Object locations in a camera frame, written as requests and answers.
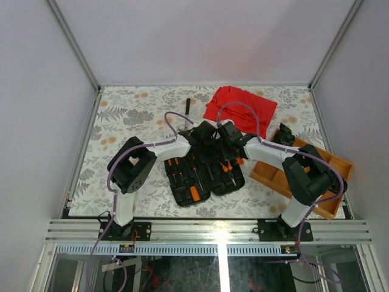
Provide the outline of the small orange black screwdriver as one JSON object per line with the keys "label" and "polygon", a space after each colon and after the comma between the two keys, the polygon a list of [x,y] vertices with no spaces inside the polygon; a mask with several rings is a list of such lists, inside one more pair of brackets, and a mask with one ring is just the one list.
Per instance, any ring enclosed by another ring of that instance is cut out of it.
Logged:
{"label": "small orange black screwdriver", "polygon": [[179,158],[175,158],[174,161],[175,161],[175,164],[176,164],[177,171],[178,171],[178,173],[179,173],[179,175],[181,177],[181,181],[182,181],[182,183],[184,183],[184,178],[183,178],[183,175],[182,175],[182,168],[181,168],[181,166],[179,164]]}

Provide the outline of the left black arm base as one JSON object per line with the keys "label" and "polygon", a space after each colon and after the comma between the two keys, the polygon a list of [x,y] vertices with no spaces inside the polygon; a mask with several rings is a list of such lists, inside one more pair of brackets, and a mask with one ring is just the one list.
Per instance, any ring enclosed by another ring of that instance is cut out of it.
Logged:
{"label": "left black arm base", "polygon": [[104,211],[97,217],[97,221],[100,223],[99,236],[107,229],[106,233],[102,237],[102,240],[135,242],[150,241],[152,227],[150,222],[131,221],[124,226],[119,226],[116,222],[113,222],[110,227],[107,228],[111,218],[112,217],[109,211]]}

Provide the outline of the orange black pliers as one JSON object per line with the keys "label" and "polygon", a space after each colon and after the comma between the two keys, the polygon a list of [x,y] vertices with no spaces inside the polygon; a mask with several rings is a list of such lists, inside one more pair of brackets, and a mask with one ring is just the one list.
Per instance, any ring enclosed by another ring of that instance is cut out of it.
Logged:
{"label": "orange black pliers", "polygon": [[236,186],[235,177],[232,173],[233,167],[232,167],[230,161],[227,161],[226,164],[224,164],[223,162],[220,162],[220,165],[222,167],[223,172],[228,174],[231,182],[233,183],[234,186]]}

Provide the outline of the black handled hammer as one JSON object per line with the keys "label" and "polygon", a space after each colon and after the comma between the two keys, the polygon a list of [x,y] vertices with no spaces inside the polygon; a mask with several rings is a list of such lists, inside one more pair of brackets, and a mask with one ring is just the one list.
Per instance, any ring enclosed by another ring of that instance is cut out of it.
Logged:
{"label": "black handled hammer", "polygon": [[192,128],[192,123],[189,122],[189,113],[190,113],[190,105],[191,105],[191,98],[187,98],[185,102],[185,119],[184,119],[184,126],[178,130],[179,133],[188,131]]}

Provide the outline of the orange handled utility knife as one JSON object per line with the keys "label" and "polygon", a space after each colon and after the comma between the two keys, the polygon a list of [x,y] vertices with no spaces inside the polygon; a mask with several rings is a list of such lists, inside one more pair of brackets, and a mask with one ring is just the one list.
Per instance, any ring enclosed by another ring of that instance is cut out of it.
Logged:
{"label": "orange handled utility knife", "polygon": [[207,171],[208,171],[208,174],[209,174],[209,177],[210,177],[211,181],[214,181],[214,176],[213,176],[212,170],[210,168],[210,164],[206,162],[205,166],[207,168]]}

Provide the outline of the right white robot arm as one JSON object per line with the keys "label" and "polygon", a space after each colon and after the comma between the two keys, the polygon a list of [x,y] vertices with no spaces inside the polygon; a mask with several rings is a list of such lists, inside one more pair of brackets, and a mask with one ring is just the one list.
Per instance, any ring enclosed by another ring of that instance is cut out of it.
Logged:
{"label": "right white robot arm", "polygon": [[290,240],[298,234],[298,225],[326,192],[332,191],[334,198],[343,195],[344,179],[314,146],[288,147],[255,134],[243,135],[230,120],[218,122],[216,129],[227,160],[240,157],[260,161],[284,172],[292,198],[278,219],[277,232],[282,239]]}

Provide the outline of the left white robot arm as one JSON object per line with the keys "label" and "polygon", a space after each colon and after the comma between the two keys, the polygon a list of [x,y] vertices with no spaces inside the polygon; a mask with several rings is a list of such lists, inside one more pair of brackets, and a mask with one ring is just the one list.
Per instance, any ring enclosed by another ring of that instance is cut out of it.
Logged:
{"label": "left white robot arm", "polygon": [[204,187],[198,153],[207,148],[216,128],[209,122],[159,142],[143,142],[129,138],[107,166],[108,189],[114,192],[112,233],[120,240],[132,236],[135,193],[142,188],[155,164],[163,162],[170,187],[180,206],[202,201],[210,192],[201,190],[192,195],[191,187]]}

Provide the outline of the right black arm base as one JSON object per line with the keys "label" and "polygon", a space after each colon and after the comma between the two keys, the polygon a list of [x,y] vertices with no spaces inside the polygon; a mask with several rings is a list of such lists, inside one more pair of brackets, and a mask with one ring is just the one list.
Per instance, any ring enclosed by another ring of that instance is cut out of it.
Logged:
{"label": "right black arm base", "polygon": [[313,234],[308,222],[291,228],[279,219],[257,219],[258,236],[261,242],[312,242]]}

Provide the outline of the black plastic tool case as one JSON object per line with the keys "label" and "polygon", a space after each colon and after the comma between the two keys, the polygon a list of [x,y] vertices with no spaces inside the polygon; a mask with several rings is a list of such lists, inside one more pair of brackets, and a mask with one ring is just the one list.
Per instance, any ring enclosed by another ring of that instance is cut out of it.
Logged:
{"label": "black plastic tool case", "polygon": [[[191,162],[192,154],[195,156],[195,162],[198,168],[198,175],[204,188],[203,191],[201,190],[196,174],[193,171],[193,166]],[[236,181],[236,186],[234,186],[228,174],[223,172],[222,167],[220,165],[220,162],[226,164],[227,161],[225,161],[223,158],[223,155],[221,153],[221,147],[218,142],[215,142],[213,146],[206,151],[193,152],[190,149],[190,151],[184,157],[179,158],[179,164],[182,168],[184,183],[182,183],[181,177],[177,169],[177,187],[171,185],[172,177],[167,175],[170,182],[170,189],[175,202],[180,207],[189,207],[194,204],[207,201],[210,198],[211,194],[214,194],[216,196],[223,196],[241,189],[245,185],[246,181],[244,179],[243,172],[240,168],[239,160],[240,158],[236,158],[230,161],[233,167],[232,173]],[[210,168],[214,176],[214,181],[211,181],[209,177],[207,168],[205,166],[206,162],[210,164]],[[201,197],[200,201],[193,201],[190,194],[191,186],[195,186],[197,188]]]}

